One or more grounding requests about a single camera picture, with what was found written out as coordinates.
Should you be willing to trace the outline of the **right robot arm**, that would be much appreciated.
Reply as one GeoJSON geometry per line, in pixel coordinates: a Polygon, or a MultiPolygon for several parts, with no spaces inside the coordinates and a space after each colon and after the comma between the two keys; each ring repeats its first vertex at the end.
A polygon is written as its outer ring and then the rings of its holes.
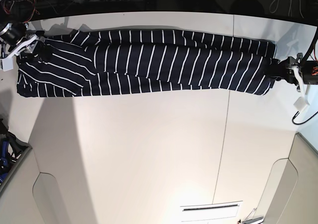
{"type": "Polygon", "coordinates": [[[15,56],[24,59],[52,57],[46,45],[44,30],[30,29],[33,17],[56,13],[58,0],[0,0],[0,60],[11,61],[15,56]]]}

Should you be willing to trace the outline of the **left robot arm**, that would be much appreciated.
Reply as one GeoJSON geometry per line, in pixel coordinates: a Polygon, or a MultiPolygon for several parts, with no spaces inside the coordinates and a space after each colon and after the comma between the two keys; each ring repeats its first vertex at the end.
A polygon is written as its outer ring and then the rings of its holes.
{"type": "Polygon", "coordinates": [[[309,56],[315,52],[318,33],[315,32],[313,40],[305,54],[298,53],[296,58],[288,57],[277,65],[267,67],[265,74],[271,78],[281,78],[299,88],[300,98],[297,102],[308,104],[305,85],[317,85],[318,60],[309,61],[309,56]]]}

